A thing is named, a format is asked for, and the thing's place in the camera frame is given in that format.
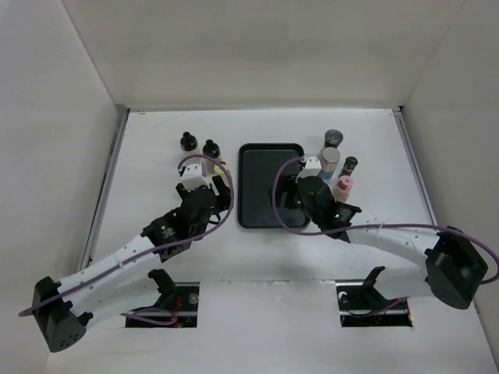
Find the black-cap white powder bottle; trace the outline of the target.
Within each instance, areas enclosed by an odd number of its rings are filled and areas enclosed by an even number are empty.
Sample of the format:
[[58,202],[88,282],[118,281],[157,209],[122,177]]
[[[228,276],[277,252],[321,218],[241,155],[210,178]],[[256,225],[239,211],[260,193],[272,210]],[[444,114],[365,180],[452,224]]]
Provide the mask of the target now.
[[190,132],[184,132],[180,139],[180,146],[184,152],[193,152],[198,147],[198,142]]

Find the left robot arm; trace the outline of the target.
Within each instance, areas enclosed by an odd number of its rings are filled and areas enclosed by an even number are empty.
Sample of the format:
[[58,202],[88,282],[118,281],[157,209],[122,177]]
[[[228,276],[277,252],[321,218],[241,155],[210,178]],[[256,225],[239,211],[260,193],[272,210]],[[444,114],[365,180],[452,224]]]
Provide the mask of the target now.
[[54,280],[46,276],[34,286],[34,317],[51,353],[64,351],[99,322],[141,309],[167,310],[176,285],[162,265],[217,230],[235,202],[234,186],[219,175],[190,188],[176,186],[179,207],[152,220],[129,243],[77,273]]

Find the yellow-cap beige spice bottle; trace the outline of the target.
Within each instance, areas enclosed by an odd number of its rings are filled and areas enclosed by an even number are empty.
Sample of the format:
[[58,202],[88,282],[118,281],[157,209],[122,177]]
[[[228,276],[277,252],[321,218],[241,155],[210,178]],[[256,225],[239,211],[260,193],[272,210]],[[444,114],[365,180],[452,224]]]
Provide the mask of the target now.
[[230,174],[230,171],[228,169],[228,166],[224,163],[221,163],[221,165],[216,164],[214,166],[214,173],[216,175],[221,176],[222,178],[225,178],[228,174]]

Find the silver-lid blue-label jar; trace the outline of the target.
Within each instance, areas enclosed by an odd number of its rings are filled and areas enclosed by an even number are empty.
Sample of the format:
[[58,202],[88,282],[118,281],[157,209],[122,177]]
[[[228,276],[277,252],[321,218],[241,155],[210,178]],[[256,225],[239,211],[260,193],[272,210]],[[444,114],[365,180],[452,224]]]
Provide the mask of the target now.
[[334,147],[325,147],[320,153],[319,161],[321,165],[318,177],[325,183],[329,183],[341,160],[341,153]]

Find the clear-cap grinder bottle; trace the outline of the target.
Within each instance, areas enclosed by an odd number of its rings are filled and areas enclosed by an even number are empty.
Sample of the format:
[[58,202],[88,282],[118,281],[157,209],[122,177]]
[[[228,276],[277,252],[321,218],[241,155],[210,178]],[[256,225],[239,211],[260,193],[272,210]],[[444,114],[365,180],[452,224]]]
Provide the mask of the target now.
[[324,134],[324,148],[338,149],[344,140],[344,135],[337,129],[329,129]]

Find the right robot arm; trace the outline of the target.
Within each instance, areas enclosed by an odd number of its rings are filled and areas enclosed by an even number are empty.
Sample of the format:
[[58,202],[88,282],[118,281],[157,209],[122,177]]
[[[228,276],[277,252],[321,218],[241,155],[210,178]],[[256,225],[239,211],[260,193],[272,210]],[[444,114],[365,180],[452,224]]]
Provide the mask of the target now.
[[380,308],[388,300],[434,296],[454,309],[470,307],[488,266],[470,237],[456,228],[389,224],[357,206],[334,199],[317,176],[287,177],[286,206],[300,209],[327,236],[365,245],[409,261],[404,269],[375,266],[364,279],[363,302]]

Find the small dark pepper bottle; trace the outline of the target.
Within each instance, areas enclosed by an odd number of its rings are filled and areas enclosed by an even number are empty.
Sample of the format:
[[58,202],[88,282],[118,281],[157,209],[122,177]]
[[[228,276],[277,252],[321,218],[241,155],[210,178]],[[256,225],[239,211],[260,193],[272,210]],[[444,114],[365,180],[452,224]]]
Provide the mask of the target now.
[[350,156],[346,157],[343,167],[340,171],[339,177],[351,176],[356,166],[358,165],[358,159],[356,157]]

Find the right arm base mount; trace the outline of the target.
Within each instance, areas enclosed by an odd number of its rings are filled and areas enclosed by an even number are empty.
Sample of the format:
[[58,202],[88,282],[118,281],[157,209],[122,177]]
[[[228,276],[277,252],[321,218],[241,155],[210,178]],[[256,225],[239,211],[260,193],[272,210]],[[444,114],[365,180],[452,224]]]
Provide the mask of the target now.
[[386,299],[374,287],[384,270],[384,266],[377,266],[364,280],[336,284],[342,327],[412,327],[407,298]]

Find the pink-cap spice bottle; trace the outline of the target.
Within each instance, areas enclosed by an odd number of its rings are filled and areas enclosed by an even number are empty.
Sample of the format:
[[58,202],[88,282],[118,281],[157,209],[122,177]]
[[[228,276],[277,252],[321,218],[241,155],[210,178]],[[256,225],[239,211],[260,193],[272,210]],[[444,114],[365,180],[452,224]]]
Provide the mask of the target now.
[[346,203],[353,187],[353,178],[348,175],[341,176],[332,188],[332,196],[338,203]]

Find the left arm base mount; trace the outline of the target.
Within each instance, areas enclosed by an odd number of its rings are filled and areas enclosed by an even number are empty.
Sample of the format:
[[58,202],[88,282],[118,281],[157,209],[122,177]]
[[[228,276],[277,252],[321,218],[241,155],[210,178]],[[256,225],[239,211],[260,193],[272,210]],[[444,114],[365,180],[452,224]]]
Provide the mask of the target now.
[[159,295],[154,304],[127,312],[125,328],[196,328],[200,284],[175,283],[165,270],[152,270],[148,278]]

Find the black-cap brown spice bottle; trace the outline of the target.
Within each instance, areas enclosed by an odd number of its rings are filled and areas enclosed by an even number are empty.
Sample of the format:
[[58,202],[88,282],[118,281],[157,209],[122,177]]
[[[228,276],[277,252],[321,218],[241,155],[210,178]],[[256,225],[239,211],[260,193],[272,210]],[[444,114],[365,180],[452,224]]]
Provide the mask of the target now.
[[[203,145],[202,153],[210,159],[216,160],[221,164],[223,163],[223,159],[221,157],[221,149],[219,145],[217,145],[212,139],[208,139]],[[217,165],[208,159],[205,159],[203,162],[205,171],[209,174],[214,174]]]

